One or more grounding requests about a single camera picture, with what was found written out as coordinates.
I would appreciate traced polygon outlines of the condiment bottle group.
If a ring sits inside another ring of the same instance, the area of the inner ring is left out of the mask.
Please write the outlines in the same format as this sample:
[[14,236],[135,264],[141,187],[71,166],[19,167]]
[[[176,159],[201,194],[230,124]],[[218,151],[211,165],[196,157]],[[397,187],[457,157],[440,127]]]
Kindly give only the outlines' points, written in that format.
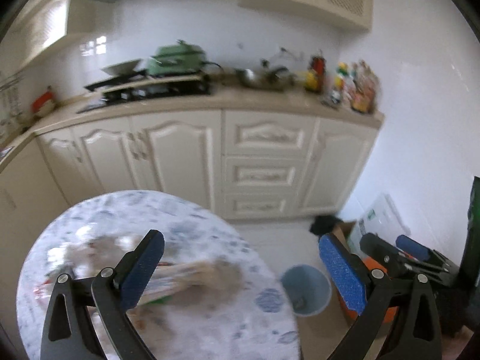
[[339,63],[329,93],[322,103],[334,109],[347,107],[360,114],[372,115],[377,107],[379,86],[377,75],[366,61]]

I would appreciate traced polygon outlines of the black cloth on floor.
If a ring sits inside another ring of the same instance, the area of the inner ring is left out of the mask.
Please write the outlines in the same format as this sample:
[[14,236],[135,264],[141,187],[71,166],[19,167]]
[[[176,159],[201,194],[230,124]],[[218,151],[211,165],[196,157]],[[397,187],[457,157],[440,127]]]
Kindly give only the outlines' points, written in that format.
[[315,236],[322,237],[327,233],[331,233],[338,224],[342,223],[343,221],[334,215],[318,215],[311,224],[309,231]]

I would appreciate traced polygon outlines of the white rice sack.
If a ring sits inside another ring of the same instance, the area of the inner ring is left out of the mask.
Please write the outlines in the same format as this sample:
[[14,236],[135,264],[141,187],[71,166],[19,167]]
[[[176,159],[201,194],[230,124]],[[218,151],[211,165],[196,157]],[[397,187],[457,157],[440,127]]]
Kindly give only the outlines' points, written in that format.
[[350,251],[361,258],[366,257],[360,249],[360,240],[366,233],[373,233],[391,245],[395,245],[400,235],[411,236],[411,231],[402,221],[391,196],[384,193],[376,198],[346,237]]

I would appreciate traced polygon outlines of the round table with patterned cloth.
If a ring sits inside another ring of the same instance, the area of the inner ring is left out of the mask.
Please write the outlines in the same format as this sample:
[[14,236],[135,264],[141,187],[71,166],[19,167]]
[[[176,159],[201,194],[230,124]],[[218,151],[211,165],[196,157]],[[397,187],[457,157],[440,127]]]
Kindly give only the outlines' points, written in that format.
[[160,265],[129,317],[157,359],[297,359],[299,334],[280,282],[227,222],[192,202],[154,191],[108,193],[51,219],[24,261],[19,332],[41,356],[50,293],[61,269],[76,278],[114,267],[151,229]]

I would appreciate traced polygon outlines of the long bread package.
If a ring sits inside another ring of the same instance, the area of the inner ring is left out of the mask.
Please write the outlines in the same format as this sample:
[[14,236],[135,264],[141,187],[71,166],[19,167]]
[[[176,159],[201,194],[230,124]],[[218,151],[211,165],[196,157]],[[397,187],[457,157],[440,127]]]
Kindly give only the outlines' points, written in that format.
[[194,286],[215,288],[219,283],[220,274],[213,262],[159,264],[137,304],[140,306],[156,302]]

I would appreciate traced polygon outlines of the bowl on induction plate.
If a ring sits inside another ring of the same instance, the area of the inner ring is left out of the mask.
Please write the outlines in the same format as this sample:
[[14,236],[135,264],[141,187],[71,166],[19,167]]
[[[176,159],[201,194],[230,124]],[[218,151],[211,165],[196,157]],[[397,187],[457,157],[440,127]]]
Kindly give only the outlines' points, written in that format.
[[142,59],[133,59],[122,63],[117,63],[102,67],[101,71],[108,74],[110,77],[126,76],[134,73],[136,69],[141,65]]

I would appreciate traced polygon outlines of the gas stove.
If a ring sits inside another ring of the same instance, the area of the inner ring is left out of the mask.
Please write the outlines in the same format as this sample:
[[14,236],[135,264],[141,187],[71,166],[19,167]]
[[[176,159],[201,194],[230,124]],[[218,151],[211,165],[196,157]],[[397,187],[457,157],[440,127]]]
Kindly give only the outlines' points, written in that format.
[[148,99],[210,94],[211,79],[204,73],[189,76],[170,76],[158,79],[137,80],[109,88],[100,99],[90,102],[76,113],[83,114],[97,109]]

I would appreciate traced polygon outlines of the blue trash bin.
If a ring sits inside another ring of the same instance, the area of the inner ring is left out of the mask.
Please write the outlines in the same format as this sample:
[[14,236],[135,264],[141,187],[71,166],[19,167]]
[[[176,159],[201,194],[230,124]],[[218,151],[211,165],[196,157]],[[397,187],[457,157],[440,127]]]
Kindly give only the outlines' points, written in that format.
[[332,285],[329,278],[313,266],[299,264],[290,267],[281,276],[281,284],[299,317],[321,314],[329,306]]

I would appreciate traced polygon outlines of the cardboard box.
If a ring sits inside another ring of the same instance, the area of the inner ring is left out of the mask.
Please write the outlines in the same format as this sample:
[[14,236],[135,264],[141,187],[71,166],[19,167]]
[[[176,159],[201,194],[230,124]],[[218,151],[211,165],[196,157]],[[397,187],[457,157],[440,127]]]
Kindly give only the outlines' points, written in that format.
[[350,251],[350,247],[347,243],[347,239],[351,234],[356,222],[337,222],[334,225],[333,234],[337,237],[337,239],[342,243],[342,245]]

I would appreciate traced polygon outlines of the lower cream cabinets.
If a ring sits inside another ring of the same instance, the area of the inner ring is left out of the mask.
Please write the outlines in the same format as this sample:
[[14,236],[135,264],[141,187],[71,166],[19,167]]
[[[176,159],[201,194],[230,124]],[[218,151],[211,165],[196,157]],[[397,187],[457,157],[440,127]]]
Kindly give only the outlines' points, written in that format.
[[224,219],[339,211],[378,128],[320,116],[178,111],[89,121],[42,133],[1,173],[1,229],[36,236],[100,194],[156,190]]

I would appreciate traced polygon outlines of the steel wok pan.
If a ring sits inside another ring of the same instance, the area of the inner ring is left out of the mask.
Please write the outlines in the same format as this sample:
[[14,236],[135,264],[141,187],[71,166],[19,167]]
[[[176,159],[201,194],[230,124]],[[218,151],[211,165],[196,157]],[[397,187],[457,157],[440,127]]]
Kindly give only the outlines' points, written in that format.
[[239,83],[250,89],[282,92],[293,87],[295,75],[284,66],[262,69],[236,69]]

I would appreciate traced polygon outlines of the green electric cooker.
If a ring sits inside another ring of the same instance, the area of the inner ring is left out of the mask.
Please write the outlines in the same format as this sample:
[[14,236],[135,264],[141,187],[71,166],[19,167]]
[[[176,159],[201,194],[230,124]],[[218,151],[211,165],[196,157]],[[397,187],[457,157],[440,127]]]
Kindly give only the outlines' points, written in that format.
[[206,62],[203,48],[178,40],[174,45],[159,47],[149,57],[146,72],[151,77],[195,74]]

